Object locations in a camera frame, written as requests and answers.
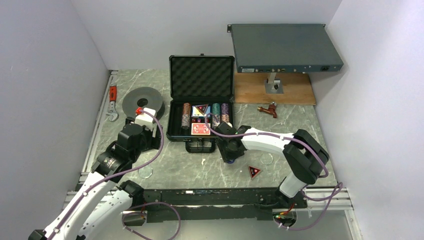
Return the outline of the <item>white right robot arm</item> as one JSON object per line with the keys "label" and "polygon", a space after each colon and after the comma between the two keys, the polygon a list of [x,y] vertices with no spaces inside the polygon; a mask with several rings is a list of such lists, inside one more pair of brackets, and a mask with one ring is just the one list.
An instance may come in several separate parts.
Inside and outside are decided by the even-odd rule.
{"label": "white right robot arm", "polygon": [[234,128],[221,122],[215,128],[205,123],[205,127],[216,137],[222,160],[233,163],[247,151],[262,151],[285,157],[290,173],[278,185],[276,203],[289,207],[298,193],[318,179],[326,178],[326,167],[330,156],[327,151],[304,129],[295,133],[275,133],[242,125]]}

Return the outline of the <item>grey poker chip stack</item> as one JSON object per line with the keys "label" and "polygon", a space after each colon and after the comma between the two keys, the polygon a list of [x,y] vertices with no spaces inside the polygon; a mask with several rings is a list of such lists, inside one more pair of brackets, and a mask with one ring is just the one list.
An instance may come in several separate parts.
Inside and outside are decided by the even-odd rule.
{"label": "grey poker chip stack", "polygon": [[191,124],[191,117],[189,114],[183,114],[181,118],[181,128],[188,130]]}

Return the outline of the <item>red triangle token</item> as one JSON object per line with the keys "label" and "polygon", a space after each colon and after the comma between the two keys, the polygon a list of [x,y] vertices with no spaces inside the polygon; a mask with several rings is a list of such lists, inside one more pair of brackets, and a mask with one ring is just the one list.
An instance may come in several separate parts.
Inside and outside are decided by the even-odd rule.
{"label": "red triangle token", "polygon": [[263,171],[262,169],[252,165],[248,165],[247,168],[251,180],[256,178]]}
{"label": "red triangle token", "polygon": [[210,106],[208,104],[194,105],[193,114],[196,116],[205,116],[210,112]]}

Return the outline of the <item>orange poker chip stack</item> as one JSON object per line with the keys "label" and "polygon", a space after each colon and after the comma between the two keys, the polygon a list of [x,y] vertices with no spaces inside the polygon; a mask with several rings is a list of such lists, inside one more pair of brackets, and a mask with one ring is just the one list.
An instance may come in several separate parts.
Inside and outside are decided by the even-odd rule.
{"label": "orange poker chip stack", "polygon": [[186,103],[183,104],[182,115],[183,116],[185,116],[185,115],[190,116],[190,114],[191,114],[191,104],[186,102]]}

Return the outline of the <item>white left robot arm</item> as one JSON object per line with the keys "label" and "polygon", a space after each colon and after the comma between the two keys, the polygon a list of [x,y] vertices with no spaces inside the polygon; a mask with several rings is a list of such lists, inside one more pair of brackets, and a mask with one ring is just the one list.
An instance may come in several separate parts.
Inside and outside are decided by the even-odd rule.
{"label": "white left robot arm", "polygon": [[107,220],[126,209],[137,210],[144,203],[144,189],[130,180],[120,183],[132,172],[141,153],[163,147],[163,128],[154,109],[136,110],[106,151],[94,162],[82,187],[59,216],[44,229],[36,229],[30,240],[91,240]]}

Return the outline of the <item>black poker set case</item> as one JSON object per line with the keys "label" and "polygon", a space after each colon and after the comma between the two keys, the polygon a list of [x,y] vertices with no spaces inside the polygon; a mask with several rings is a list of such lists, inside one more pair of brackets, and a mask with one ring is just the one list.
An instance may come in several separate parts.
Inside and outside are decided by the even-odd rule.
{"label": "black poker set case", "polygon": [[[171,55],[169,57],[170,96],[166,136],[171,142],[184,142],[188,153],[212,153],[216,136],[191,135],[192,106],[223,103],[229,105],[230,124],[234,124],[235,58],[230,55]],[[182,129],[183,104],[190,103],[190,127]]]}

